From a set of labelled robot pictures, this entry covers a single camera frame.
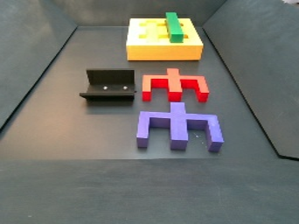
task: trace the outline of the black bracket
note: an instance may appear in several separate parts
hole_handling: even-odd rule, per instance
[[[134,70],[88,69],[88,92],[80,93],[88,101],[132,101],[134,99]]]

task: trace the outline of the purple e-shaped block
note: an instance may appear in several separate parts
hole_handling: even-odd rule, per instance
[[[185,150],[188,130],[204,130],[209,151],[220,151],[224,143],[219,119],[215,115],[185,114],[184,103],[171,102],[171,112],[145,112],[138,115],[136,145],[145,148],[148,145],[148,131],[152,128],[171,129],[171,149]]]

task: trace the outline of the gray floor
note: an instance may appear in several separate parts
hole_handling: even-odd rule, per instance
[[[78,28],[1,133],[1,223],[297,223],[299,164],[276,157],[199,32],[200,63],[126,62],[126,28]],[[88,105],[78,97],[88,87],[86,67],[136,70],[130,107]],[[192,91],[183,100],[187,112],[219,116],[220,154],[205,151],[200,132],[191,132],[185,152],[171,152],[162,129],[150,130],[148,150],[136,148],[138,110],[169,107],[165,91],[154,90],[153,101],[141,102],[141,74],[167,67],[207,77],[208,103],[197,103]]]
[[[128,62],[126,28],[80,27],[53,61],[1,133],[1,159],[138,159],[138,158],[275,158],[272,147],[239,94],[229,73],[199,28],[204,52],[199,61]],[[207,152],[203,131],[189,131],[187,151],[169,150],[169,130],[150,129],[146,150],[136,148],[138,111],[169,111],[164,89],[141,102],[142,74],[201,74],[209,100],[197,103],[184,90],[188,113],[215,114],[224,136],[220,153]],[[130,106],[86,104],[78,97],[88,89],[86,68],[133,68],[134,102]]]

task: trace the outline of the toy block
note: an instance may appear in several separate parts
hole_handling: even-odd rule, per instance
[[[199,75],[180,75],[177,68],[167,68],[167,75],[144,75],[144,102],[152,100],[152,88],[167,88],[169,102],[179,102],[181,100],[183,88],[192,88],[195,90],[199,102],[205,102],[209,96],[209,89],[204,77]]]
[[[171,149],[185,150],[188,143],[188,130],[204,130],[208,151],[220,151],[223,137],[219,119],[215,115],[187,114],[183,102],[171,102],[171,112],[145,112],[138,115],[136,145],[148,146],[149,128],[171,129]]]
[[[179,18],[183,43],[171,43],[164,18],[130,18],[126,60],[199,60],[203,43],[188,18]]]
[[[88,101],[132,101],[134,99],[134,70],[88,69],[88,92],[78,95]]]
[[[181,43],[183,28],[175,12],[165,12],[165,24],[171,43]]]

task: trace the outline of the gray wall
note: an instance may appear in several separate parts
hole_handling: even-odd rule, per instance
[[[299,158],[299,9],[228,0],[203,28],[277,153]]]
[[[78,25],[128,25],[129,18],[160,17],[167,11],[203,25],[227,0],[52,0]]]
[[[48,0],[0,1],[0,128],[74,28]]]

